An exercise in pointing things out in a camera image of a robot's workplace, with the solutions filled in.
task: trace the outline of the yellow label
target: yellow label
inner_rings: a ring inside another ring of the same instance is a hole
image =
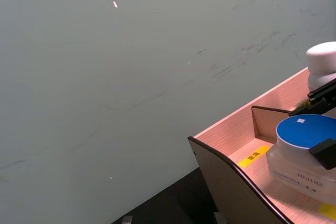
[[[319,208],[319,213],[330,219],[336,220],[336,206],[323,204]]]
[[[249,155],[247,158],[244,158],[242,161],[238,163],[238,165],[242,168],[245,168],[252,164],[255,160],[260,158],[262,154],[266,153],[268,151],[269,147],[267,146],[261,146],[259,149],[257,149],[255,152],[253,152],[251,155]]]

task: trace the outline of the blue lid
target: blue lid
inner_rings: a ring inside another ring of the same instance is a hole
[[[277,134],[289,144],[312,148],[328,138],[336,139],[336,119],[313,114],[291,116],[278,124]]]

